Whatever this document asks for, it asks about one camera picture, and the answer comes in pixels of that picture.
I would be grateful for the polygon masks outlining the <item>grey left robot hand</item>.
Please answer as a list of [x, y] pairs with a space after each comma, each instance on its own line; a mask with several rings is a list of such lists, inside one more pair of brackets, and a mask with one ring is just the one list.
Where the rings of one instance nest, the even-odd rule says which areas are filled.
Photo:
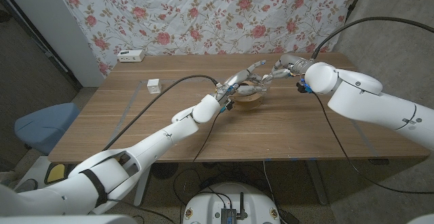
[[241, 87], [241, 84], [245, 81], [250, 81], [254, 83], [254, 86], [248, 86], [247, 88], [241, 89], [241, 94], [249, 95], [253, 93], [264, 94], [267, 91], [267, 87], [262, 82], [262, 77], [258, 74], [253, 73], [253, 70], [261, 65], [264, 65], [266, 60], [260, 60], [255, 62], [248, 68], [241, 70], [240, 72], [229, 77], [220, 87], [216, 88], [215, 99], [222, 104], [228, 100], [228, 97]]

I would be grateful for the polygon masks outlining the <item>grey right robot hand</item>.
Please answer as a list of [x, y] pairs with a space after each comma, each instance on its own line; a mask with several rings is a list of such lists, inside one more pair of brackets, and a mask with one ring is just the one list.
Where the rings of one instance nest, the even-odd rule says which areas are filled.
[[270, 83], [274, 79], [303, 76], [314, 63], [314, 59], [284, 54], [273, 65], [271, 72], [263, 76], [262, 83]]

